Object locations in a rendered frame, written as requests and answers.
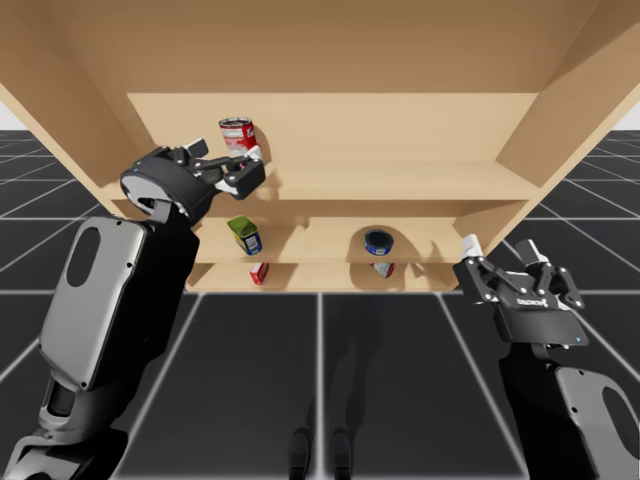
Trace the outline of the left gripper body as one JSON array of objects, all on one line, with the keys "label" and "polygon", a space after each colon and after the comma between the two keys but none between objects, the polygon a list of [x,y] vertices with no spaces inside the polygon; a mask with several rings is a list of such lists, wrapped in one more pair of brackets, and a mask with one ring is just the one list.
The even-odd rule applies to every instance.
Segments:
[{"label": "left gripper body", "polygon": [[177,206],[191,224],[197,224],[211,208],[213,191],[194,175],[193,165],[173,161],[175,147],[158,146],[120,175],[120,187],[139,210],[152,215],[161,201]]}]

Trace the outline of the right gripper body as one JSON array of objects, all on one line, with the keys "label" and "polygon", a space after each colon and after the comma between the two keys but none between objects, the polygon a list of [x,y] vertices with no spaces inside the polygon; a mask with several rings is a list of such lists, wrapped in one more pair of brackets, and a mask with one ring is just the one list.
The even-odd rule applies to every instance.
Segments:
[{"label": "right gripper body", "polygon": [[515,308],[495,303],[493,319],[505,342],[566,347],[589,344],[574,313],[551,308],[546,300],[532,300],[532,304],[524,305],[524,300],[518,299]]}]

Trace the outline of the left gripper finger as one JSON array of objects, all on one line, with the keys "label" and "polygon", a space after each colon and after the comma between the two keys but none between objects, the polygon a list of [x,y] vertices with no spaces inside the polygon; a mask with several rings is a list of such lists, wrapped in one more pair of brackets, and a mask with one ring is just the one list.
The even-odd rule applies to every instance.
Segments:
[{"label": "left gripper finger", "polygon": [[178,165],[189,167],[209,153],[206,141],[199,138],[189,144],[177,146],[172,150],[173,161]]},{"label": "left gripper finger", "polygon": [[228,193],[236,200],[245,199],[266,179],[259,145],[240,156],[197,159],[193,171],[211,187],[213,195]]}]

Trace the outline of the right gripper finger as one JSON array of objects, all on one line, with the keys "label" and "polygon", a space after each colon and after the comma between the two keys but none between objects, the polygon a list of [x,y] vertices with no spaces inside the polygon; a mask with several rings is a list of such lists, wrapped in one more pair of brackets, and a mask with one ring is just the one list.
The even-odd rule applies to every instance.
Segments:
[{"label": "right gripper finger", "polygon": [[461,260],[453,265],[453,271],[463,294],[472,303],[499,302],[499,285],[506,286],[516,294],[520,293],[520,287],[515,281],[504,270],[485,258],[475,234],[464,237],[462,243],[463,255]]},{"label": "right gripper finger", "polygon": [[532,289],[535,295],[540,298],[554,297],[557,308],[561,310],[584,308],[584,300],[567,268],[554,265],[531,239],[518,242],[515,249],[525,273],[534,279]]}]

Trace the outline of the red and white can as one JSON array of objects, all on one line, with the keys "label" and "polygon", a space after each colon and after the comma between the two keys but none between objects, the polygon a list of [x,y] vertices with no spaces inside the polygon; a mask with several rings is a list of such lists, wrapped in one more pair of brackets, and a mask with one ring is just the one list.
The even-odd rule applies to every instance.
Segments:
[{"label": "red and white can", "polygon": [[225,144],[234,156],[247,153],[258,142],[253,121],[248,117],[228,117],[219,121]]}]

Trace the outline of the green and blue rectangular can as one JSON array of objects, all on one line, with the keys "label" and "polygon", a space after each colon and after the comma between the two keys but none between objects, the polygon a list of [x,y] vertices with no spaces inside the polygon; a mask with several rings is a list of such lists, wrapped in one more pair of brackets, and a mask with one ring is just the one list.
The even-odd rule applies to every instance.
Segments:
[{"label": "green and blue rectangular can", "polygon": [[231,218],[227,225],[233,233],[236,243],[247,255],[262,251],[263,245],[256,224],[246,216]]}]

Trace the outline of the blue flat can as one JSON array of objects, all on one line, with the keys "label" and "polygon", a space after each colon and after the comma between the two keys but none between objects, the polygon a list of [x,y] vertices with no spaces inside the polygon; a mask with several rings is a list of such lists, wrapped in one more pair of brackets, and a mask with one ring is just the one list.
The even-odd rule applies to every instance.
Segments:
[{"label": "blue flat can", "polygon": [[394,245],[394,237],[384,229],[370,229],[364,234],[365,250],[375,256],[385,256]]}]

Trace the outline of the pale wooden shelf unit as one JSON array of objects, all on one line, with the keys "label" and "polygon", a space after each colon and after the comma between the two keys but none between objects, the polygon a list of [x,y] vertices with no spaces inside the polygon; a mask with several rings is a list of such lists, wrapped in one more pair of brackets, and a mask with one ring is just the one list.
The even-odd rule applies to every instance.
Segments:
[{"label": "pale wooden shelf unit", "polygon": [[251,118],[267,178],[197,225],[195,290],[253,288],[236,215],[268,290],[449,290],[640,103],[640,0],[0,0],[0,102],[130,217],[131,163]]}]

